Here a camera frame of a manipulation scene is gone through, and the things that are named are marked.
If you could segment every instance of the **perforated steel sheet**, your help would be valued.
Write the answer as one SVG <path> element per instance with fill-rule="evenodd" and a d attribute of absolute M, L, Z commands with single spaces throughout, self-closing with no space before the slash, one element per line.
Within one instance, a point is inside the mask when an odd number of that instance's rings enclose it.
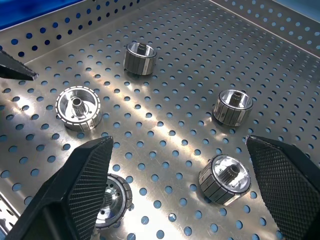
<path fill-rule="evenodd" d="M 152 75 L 124 71 L 131 41 L 157 50 Z M 111 135 L 109 172 L 130 183 L 133 206 L 101 233 L 105 239 L 280 239 L 245 137 L 294 144 L 318 166 L 319 61 L 209 1 L 157 1 L 27 65 L 38 79 L 2 79 L 0 93 L 1 190 L 17 209 L 74 148 Z M 56 119 L 55 100 L 71 86 L 87 86 L 101 100 L 103 118 L 91 132 Z M 254 99 L 238 128 L 212 119 L 225 89 Z M 207 203 L 198 185 L 199 171 L 220 153 L 239 159 L 252 180 L 251 192 L 227 207 Z"/>

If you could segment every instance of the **perforated metal tray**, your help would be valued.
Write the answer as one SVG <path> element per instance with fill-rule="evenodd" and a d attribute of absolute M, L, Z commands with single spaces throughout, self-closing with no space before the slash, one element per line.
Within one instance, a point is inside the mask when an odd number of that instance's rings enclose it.
<path fill-rule="evenodd" d="M 106 21 L 107 13 L 122 5 L 127 11 L 130 2 L 79 4 L 94 4 L 91 9 L 100 4 L 91 14 Z M 318 166 L 319 60 L 210 1 L 139 4 L 108 24 L 93 21 L 101 27 L 88 27 L 85 35 L 48 52 L 43 38 L 22 39 L 30 28 L 19 28 L 22 45 L 1 44 L 14 57 L 26 47 L 27 66 L 39 73 L 36 81 L 1 79 L 1 192 L 21 214 L 74 148 L 111 135 L 109 172 L 129 182 L 133 206 L 101 239 L 281 239 L 244 140 L 254 133 L 294 144 Z M 49 26 L 46 38 L 55 44 L 57 34 L 63 39 L 68 29 L 79 27 L 76 7 L 55 13 L 57 28 L 48 16 L 36 19 L 34 30 Z M 6 39 L 17 29 L 10 31 Z M 157 50 L 152 75 L 124 71 L 124 46 L 131 41 Z M 43 54 L 30 50 L 35 44 Z M 56 119 L 55 100 L 71 86 L 87 86 L 101 100 L 103 119 L 91 132 L 67 130 Z M 212 118 L 225 89 L 244 90 L 254 99 L 248 120 L 238 128 Z M 227 207 L 206 202 L 198 185 L 199 171 L 220 153 L 239 159 L 252 180 L 250 193 Z"/>

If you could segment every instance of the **cylindrical metal part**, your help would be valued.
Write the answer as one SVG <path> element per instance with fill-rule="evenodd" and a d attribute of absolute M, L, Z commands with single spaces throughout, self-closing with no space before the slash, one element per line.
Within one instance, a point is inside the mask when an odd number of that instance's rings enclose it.
<path fill-rule="evenodd" d="M 102 118 L 98 95 L 85 86 L 72 86 L 60 93 L 55 111 L 64 125 L 77 132 L 94 129 Z"/>
<path fill-rule="evenodd" d="M 244 92 L 225 90 L 220 92 L 212 113 L 223 124 L 240 126 L 248 118 L 253 105 L 251 97 Z"/>
<path fill-rule="evenodd" d="M 108 174 L 104 200 L 100 209 L 95 227 L 108 229 L 116 225 L 124 217 L 132 204 L 132 191 L 129 184 L 122 177 Z"/>
<path fill-rule="evenodd" d="M 77 116 L 83 116 L 86 113 L 86 105 L 79 97 L 72 99 L 72 107 Z"/>
<path fill-rule="evenodd" d="M 251 179 L 248 170 L 239 160 L 228 155 L 218 155 L 200 171 L 199 184 L 204 195 L 212 202 L 227 206 L 249 191 Z"/>
<path fill-rule="evenodd" d="M 157 52 L 149 45 L 132 42 L 125 48 L 123 66 L 137 75 L 149 75 L 153 72 Z"/>
<path fill-rule="evenodd" d="M 228 185 L 231 183 L 239 174 L 240 170 L 237 165 L 227 166 L 225 170 L 219 175 L 219 178 L 222 183 Z"/>

